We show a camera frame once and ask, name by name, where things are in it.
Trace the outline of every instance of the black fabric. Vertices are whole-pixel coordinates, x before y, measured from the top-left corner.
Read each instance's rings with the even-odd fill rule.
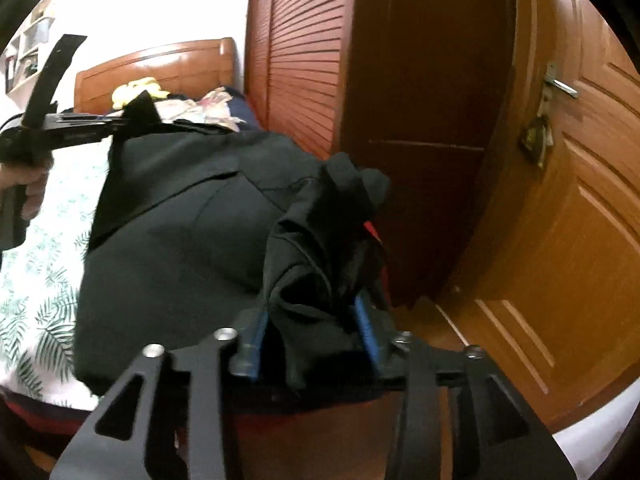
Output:
[[[348,262],[359,244],[379,248],[362,223],[387,186],[344,154],[323,162],[271,132],[114,142],[79,295],[77,377],[103,394],[145,345],[193,345],[248,308],[268,311],[290,386],[335,380],[346,363],[370,372],[349,306],[380,259]]]

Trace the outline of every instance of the slatted panel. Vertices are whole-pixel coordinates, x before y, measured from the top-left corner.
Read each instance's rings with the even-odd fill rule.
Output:
[[[272,0],[250,0],[245,55],[245,93],[255,115],[268,124],[269,45]]]
[[[345,0],[273,0],[268,126],[328,157]]]

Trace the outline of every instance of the finger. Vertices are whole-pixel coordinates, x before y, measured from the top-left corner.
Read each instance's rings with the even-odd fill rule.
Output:
[[[36,218],[42,207],[42,200],[44,195],[30,196],[22,206],[21,216],[25,220],[33,220]]]
[[[43,174],[38,180],[27,185],[27,196],[44,195],[44,190],[47,187],[47,179],[49,173]]]
[[[0,164],[0,189],[31,184],[49,171],[46,167],[32,168],[23,164]]]

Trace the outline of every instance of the black handle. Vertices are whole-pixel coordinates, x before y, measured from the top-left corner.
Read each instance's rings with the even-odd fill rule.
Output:
[[[13,186],[2,192],[0,204],[0,251],[8,251],[24,243],[30,222],[22,218],[27,200],[26,186]]]

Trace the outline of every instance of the bed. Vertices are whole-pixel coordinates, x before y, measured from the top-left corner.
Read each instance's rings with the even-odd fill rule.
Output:
[[[235,59],[231,38],[127,54],[77,74],[74,111],[106,114],[118,86],[151,76],[164,90],[193,101],[218,89],[226,96],[222,102],[226,113],[240,119],[239,130],[259,128],[244,96],[234,89]],[[109,148],[106,139],[57,151],[45,201],[25,243],[4,253],[0,390],[9,402],[36,399],[79,410],[92,410],[97,403],[73,376],[72,343],[84,251],[108,170]]]

